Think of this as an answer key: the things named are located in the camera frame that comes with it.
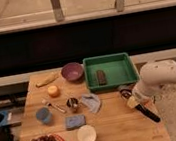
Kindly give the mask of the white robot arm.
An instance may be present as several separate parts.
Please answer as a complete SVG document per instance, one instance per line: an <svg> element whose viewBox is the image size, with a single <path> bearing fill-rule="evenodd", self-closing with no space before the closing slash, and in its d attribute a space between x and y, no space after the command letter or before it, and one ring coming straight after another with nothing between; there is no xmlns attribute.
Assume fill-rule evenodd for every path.
<svg viewBox="0 0 176 141"><path fill-rule="evenodd" d="M176 61L171 59L145 63L140 69L139 81L133 86L120 85L118 91L121 98L126 100L129 108L139 110L155 123L161 119L154 112L145 107L152 96L163 86L176 84Z"/></svg>

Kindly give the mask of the white and yellow gripper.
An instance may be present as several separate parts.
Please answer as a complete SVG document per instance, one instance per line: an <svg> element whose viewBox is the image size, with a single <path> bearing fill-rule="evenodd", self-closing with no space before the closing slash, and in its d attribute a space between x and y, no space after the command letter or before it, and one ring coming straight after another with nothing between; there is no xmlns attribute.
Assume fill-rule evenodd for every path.
<svg viewBox="0 0 176 141"><path fill-rule="evenodd" d="M144 116L150 118L155 123L160 122L161 119L154 112L151 112L143 105L147 104L154 95L154 91L149 85L144 84L142 81L128 85L120 85L118 91L121 94L121 98L126 100L126 104L129 108L136 108Z"/></svg>

